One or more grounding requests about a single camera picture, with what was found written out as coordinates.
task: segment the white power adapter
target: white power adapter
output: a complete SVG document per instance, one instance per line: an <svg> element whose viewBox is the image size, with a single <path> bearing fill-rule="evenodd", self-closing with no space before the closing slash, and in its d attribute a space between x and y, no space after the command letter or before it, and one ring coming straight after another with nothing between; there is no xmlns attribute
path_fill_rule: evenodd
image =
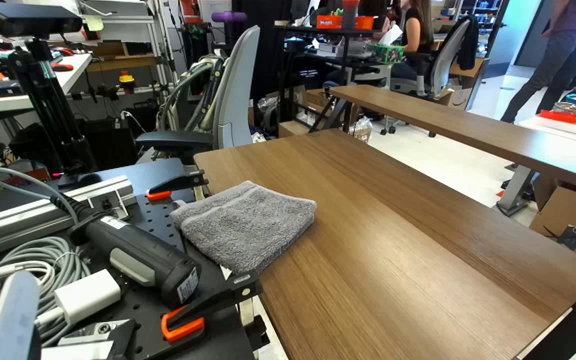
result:
<svg viewBox="0 0 576 360"><path fill-rule="evenodd" d="M110 272L103 269L58 288L54 299L66 323L75 324L119 301L121 290Z"/></svg>

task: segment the plastic bag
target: plastic bag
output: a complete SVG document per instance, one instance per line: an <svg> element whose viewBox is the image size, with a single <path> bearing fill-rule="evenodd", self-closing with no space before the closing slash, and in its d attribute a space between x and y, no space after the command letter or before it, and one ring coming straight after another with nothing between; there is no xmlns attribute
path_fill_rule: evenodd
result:
<svg viewBox="0 0 576 360"><path fill-rule="evenodd" d="M362 142L368 144L370 141L370 136L373 133L373 123L370 121L370 118L364 116L355 122L353 125L350 125L350 136L355 137Z"/></svg>

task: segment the chair backrest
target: chair backrest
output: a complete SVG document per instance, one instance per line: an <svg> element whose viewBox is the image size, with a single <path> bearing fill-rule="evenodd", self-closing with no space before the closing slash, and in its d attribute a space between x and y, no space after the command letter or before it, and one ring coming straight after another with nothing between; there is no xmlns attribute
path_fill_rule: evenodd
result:
<svg viewBox="0 0 576 360"><path fill-rule="evenodd" d="M467 18L462 22L458 22L446 39L441 44L439 55L434 60L432 72L430 73L430 86L432 87L432 95L439 96L441 92L448 85L448 75L450 73L450 66L452 66L457 52L462 47L464 38L466 38L466 31L471 25L471 19Z"/></svg>
<svg viewBox="0 0 576 360"><path fill-rule="evenodd" d="M248 108L252 74L259 44L258 26L250 27L235 44L215 96L213 148L252 144Z"/></svg>

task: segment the gray pants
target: gray pants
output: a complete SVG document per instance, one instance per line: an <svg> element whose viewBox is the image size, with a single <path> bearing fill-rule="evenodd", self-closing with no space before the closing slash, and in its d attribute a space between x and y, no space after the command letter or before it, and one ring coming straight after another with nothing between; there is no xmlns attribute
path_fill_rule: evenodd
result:
<svg viewBox="0 0 576 360"><path fill-rule="evenodd" d="M560 31L550 36L543 59L537 65L532 77L510 100L501 121L514 123L519 109L544 87L548 87L537 113L551 110L562 98L572 78L576 75L576 32Z"/></svg>

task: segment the purple object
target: purple object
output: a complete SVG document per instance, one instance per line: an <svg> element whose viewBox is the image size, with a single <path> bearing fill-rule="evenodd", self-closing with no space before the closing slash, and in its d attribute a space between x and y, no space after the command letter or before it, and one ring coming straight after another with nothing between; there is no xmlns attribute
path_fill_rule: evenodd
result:
<svg viewBox="0 0 576 360"><path fill-rule="evenodd" d="M212 21L217 23L244 23L247 18L246 13L233 11L224 11L222 13L212 14Z"/></svg>

